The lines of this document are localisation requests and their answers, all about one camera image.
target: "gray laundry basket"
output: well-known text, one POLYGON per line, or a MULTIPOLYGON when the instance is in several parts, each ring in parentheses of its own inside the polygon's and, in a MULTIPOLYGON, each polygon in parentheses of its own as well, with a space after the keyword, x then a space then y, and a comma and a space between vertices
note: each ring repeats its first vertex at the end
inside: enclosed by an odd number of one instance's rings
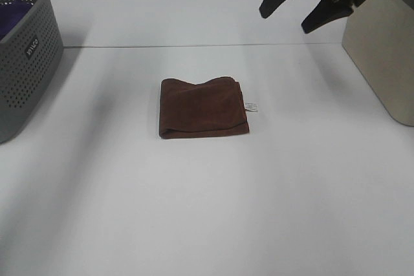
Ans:
MULTIPOLYGON (((10 1, 0 0, 0 5, 10 1)), ((0 143, 22 129, 63 53, 50 0, 24 1, 32 8, 0 41, 0 143)))

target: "folded towel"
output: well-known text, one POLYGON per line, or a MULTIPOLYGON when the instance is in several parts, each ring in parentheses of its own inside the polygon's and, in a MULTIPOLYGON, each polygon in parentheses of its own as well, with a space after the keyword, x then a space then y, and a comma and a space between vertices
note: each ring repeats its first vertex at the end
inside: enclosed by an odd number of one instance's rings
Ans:
POLYGON ((31 3, 14 1, 0 5, 0 40, 2 40, 32 8, 31 3))
POLYGON ((230 77, 194 85, 176 79, 161 84, 162 138, 220 137, 249 132, 240 84, 230 77))

